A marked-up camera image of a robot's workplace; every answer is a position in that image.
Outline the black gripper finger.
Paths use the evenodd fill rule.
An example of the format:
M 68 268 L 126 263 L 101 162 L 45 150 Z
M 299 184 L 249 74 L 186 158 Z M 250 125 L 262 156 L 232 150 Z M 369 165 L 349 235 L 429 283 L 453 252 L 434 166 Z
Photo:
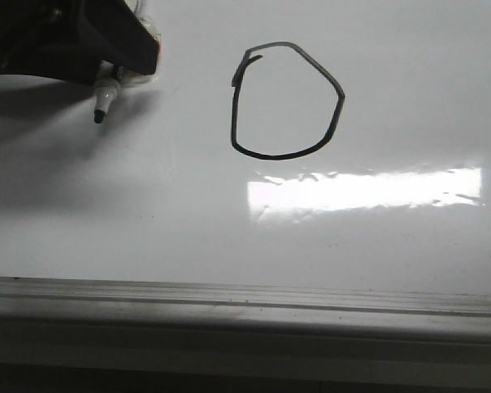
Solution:
M 100 64 L 124 66 L 124 1 L 0 1 L 0 75 L 92 85 Z

